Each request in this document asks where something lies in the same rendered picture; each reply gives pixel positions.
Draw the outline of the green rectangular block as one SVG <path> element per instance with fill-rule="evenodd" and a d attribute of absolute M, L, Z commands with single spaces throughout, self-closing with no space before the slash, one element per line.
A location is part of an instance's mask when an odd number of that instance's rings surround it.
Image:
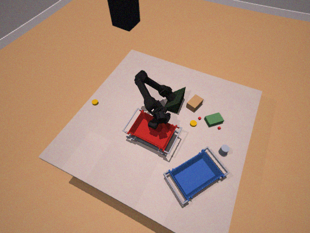
<path fill-rule="evenodd" d="M 222 124 L 224 122 L 224 119 L 222 118 L 222 116 L 219 112 L 205 116 L 204 120 L 205 120 L 208 127 L 218 125 L 218 124 Z"/>

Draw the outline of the tan rectangular block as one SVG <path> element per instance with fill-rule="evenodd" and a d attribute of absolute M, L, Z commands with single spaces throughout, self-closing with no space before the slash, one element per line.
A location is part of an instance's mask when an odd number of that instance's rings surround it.
<path fill-rule="evenodd" d="M 195 112 L 202 104 L 203 99 L 199 97 L 198 95 L 194 95 L 186 104 L 186 108 L 191 110 L 192 112 Z"/>

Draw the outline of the yellow disc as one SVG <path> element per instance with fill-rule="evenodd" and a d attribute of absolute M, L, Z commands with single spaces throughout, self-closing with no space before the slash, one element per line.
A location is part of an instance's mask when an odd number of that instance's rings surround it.
<path fill-rule="evenodd" d="M 192 121 L 190 121 L 190 126 L 192 126 L 192 127 L 195 127 L 196 126 L 196 121 L 195 120 L 192 120 Z"/>
<path fill-rule="evenodd" d="M 95 106 L 98 104 L 98 101 L 96 99 L 92 100 L 92 104 Z"/>

